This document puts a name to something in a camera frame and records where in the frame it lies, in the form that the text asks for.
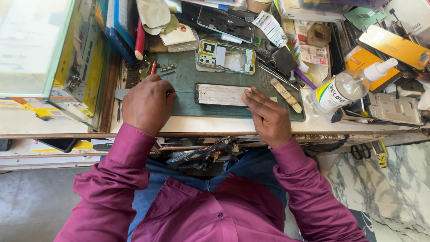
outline shirt cuff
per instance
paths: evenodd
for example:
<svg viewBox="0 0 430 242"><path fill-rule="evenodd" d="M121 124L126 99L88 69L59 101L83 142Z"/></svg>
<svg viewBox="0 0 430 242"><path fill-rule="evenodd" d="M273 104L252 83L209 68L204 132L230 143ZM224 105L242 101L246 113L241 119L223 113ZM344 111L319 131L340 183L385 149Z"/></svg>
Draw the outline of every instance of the shirt cuff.
<svg viewBox="0 0 430 242"><path fill-rule="evenodd" d="M308 160L295 138L271 151L284 173L291 173L302 168Z"/></svg>
<svg viewBox="0 0 430 242"><path fill-rule="evenodd" d="M129 168L142 169L155 140L142 130L122 124L107 158Z"/></svg>

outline hand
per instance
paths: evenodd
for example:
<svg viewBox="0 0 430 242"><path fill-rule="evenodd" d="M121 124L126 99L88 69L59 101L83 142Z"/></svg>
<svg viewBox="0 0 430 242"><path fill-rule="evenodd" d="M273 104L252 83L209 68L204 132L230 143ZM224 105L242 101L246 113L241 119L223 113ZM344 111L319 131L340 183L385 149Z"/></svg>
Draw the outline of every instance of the hand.
<svg viewBox="0 0 430 242"><path fill-rule="evenodd" d="M242 100L251 111L255 131L261 139L276 149L292 139L288 110L268 99L257 88L245 89Z"/></svg>
<svg viewBox="0 0 430 242"><path fill-rule="evenodd" d="M147 76L123 100L123 120L155 137L172 115L175 89L159 75Z"/></svg>

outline green silicone mat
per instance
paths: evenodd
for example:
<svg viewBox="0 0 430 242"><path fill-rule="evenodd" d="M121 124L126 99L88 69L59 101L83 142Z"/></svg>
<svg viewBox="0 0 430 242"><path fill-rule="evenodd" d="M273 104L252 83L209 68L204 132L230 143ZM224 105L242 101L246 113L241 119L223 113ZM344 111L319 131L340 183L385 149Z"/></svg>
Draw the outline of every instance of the green silicone mat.
<svg viewBox="0 0 430 242"><path fill-rule="evenodd" d="M291 108L284 98L274 89L270 80L273 78L271 75L261 70L256 66L255 73L252 76L235 74L235 73L222 73L222 72L204 72L196 69L195 53L194 51L186 52L171 52L171 53L158 53L157 63L178 64L174 69L175 73L163 77L168 80L175 88L178 97L175 99L173 106L173 116L198 116L198 117L217 117L217 118L250 118L249 110L241 107L223 107L217 105L199 105L194 102L195 85L198 82L210 84L227 84L235 86L255 86L267 97L276 97L278 103L288 109L291 121L305 121L306 115L304 110L302 113L296 113ZM157 68L157 74L165 74L167 71L160 72ZM289 85L285 85L291 95L303 107L301 94L292 89Z"/></svg>

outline magenta shirt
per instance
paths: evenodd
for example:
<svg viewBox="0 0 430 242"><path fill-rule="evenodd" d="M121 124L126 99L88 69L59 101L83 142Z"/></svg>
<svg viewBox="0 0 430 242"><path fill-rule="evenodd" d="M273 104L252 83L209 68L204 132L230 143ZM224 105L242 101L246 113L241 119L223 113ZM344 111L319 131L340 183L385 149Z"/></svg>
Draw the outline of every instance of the magenta shirt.
<svg viewBox="0 0 430 242"><path fill-rule="evenodd" d="M127 241L136 215L134 191L148 185L146 158L155 140L122 125L107 157L76 176L73 189L82 199L56 242ZM278 161L273 172L289 194L288 206L306 240L368 241L295 139L272 153ZM252 180L229 174L214 192L201 192L169 178L136 226L132 241L298 241L283 233L283 220L281 201Z"/></svg>

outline purple tool handle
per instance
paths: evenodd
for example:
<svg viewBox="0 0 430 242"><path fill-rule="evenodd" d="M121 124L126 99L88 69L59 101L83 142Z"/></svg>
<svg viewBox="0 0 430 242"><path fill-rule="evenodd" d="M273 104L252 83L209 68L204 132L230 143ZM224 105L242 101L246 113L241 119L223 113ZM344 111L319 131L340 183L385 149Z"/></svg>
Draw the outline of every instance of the purple tool handle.
<svg viewBox="0 0 430 242"><path fill-rule="evenodd" d="M294 70L294 72L296 75L298 75L298 77L300 77L300 79L302 79L304 82L306 82L306 84L308 84L312 88L312 90L316 89L315 84L313 84L313 82L310 81L309 78L307 78L306 75L303 74L303 72L301 72L301 70L299 68L296 68Z"/></svg>

